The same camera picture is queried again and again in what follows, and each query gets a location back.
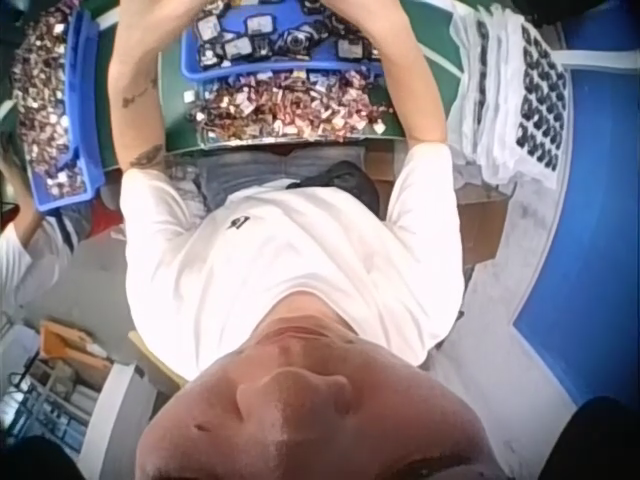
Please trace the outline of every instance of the black bag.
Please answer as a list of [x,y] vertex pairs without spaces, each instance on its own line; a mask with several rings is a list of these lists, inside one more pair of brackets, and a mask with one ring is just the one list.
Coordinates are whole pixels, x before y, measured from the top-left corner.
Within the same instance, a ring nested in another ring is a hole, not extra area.
[[339,188],[360,200],[376,217],[380,216],[378,189],[369,175],[354,163],[338,162],[323,173],[292,183],[287,190],[305,187]]

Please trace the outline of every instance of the gray pants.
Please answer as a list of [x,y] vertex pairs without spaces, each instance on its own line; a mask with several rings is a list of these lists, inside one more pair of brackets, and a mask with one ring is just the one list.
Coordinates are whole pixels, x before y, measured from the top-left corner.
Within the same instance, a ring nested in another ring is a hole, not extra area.
[[175,165],[173,186],[192,215],[202,221],[227,198],[245,188],[275,180],[302,180],[346,160],[364,168],[364,147],[309,147],[286,157],[261,151],[221,152],[201,158],[196,167]]

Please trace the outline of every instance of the t-shirt logo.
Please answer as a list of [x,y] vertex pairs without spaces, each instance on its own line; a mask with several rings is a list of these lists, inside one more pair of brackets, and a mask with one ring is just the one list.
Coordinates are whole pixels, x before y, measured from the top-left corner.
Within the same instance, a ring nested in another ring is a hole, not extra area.
[[231,220],[231,223],[227,227],[227,230],[231,230],[232,228],[235,228],[236,230],[240,230],[242,226],[249,221],[250,218],[251,217],[247,217],[246,215],[243,215],[242,217],[234,218],[233,220]]

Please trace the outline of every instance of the cardboard box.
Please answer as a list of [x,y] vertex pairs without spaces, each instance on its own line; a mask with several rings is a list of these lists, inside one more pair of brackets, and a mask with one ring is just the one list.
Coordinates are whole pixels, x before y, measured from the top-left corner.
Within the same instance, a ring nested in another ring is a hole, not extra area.
[[[393,148],[384,144],[367,146],[365,170],[378,189],[384,218],[395,179]],[[494,259],[500,248],[511,197],[494,188],[472,184],[456,190],[456,197],[465,267]]]

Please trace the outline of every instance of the neck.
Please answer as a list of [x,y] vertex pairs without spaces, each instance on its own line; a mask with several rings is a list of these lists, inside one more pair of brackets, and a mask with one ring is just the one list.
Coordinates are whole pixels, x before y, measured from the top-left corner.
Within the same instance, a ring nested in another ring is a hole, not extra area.
[[284,297],[267,313],[253,334],[262,334],[284,326],[308,326],[341,335],[356,335],[355,330],[338,312],[309,292],[294,292]]

